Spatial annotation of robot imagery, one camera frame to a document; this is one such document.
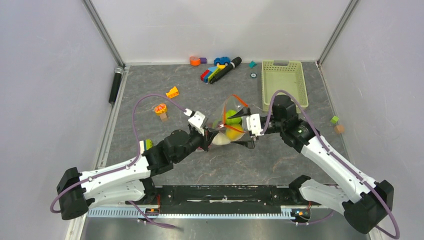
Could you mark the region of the yellow lemon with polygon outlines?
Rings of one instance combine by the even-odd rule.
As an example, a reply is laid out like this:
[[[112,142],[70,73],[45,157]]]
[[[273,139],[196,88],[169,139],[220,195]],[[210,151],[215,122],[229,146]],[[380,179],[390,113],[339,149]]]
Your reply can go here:
[[[225,136],[232,142],[239,140],[245,134],[242,126],[238,123],[226,127]]]

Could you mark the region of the green apple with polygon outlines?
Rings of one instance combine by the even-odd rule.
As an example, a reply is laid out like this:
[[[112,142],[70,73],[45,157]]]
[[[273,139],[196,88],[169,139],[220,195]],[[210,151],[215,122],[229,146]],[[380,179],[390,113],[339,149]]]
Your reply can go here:
[[[234,115],[237,114],[236,110],[230,109],[225,113],[225,124],[226,125],[234,125],[234,124],[240,124],[242,122],[241,117],[234,117]]]

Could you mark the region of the white radish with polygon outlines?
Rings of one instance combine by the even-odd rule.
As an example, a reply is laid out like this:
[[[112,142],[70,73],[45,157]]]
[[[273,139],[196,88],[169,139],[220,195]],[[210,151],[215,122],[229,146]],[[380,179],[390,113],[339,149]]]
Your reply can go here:
[[[215,146],[223,146],[231,143],[231,140],[222,132],[219,132],[211,142]]]

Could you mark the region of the clear zip bag orange zipper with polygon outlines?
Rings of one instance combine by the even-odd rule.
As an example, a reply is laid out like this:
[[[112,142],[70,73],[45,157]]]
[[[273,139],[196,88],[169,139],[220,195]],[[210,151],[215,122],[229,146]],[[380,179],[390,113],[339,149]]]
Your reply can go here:
[[[245,135],[242,118],[232,118],[245,107],[248,105],[238,95],[232,94],[209,116],[206,125],[211,132],[217,132],[212,145],[228,145]]]

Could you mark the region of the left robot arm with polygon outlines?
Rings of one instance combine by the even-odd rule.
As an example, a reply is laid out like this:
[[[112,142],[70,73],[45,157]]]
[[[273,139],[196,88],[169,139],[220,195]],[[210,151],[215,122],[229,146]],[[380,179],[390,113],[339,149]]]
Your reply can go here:
[[[142,200],[151,204],[157,198],[152,177],[172,170],[175,164],[199,148],[208,151],[217,134],[209,130],[199,133],[193,127],[189,132],[177,129],[127,161],[84,172],[76,167],[69,168],[56,187],[57,197],[50,210],[67,221],[113,202]]]

